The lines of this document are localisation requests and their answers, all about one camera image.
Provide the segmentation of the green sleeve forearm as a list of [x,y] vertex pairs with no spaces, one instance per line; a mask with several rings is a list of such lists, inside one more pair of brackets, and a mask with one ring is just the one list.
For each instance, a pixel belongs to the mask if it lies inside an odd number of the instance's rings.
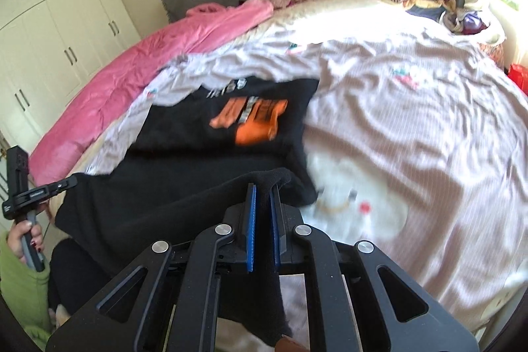
[[1,234],[1,295],[21,328],[44,351],[54,329],[48,305],[49,264],[44,270],[30,269],[7,244],[8,233]]

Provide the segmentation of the person's left hand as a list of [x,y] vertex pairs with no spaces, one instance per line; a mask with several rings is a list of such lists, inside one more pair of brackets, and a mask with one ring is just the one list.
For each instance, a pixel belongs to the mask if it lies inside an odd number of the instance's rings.
[[8,233],[6,243],[13,254],[24,264],[32,265],[29,250],[41,252],[44,249],[43,231],[39,221],[49,222],[48,203],[40,204],[34,221],[24,220],[14,223]]

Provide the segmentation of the person's right hand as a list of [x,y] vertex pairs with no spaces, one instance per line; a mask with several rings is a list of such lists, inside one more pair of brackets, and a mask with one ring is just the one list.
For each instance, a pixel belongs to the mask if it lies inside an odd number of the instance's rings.
[[295,341],[293,338],[283,336],[275,345],[275,352],[310,352],[307,347]]

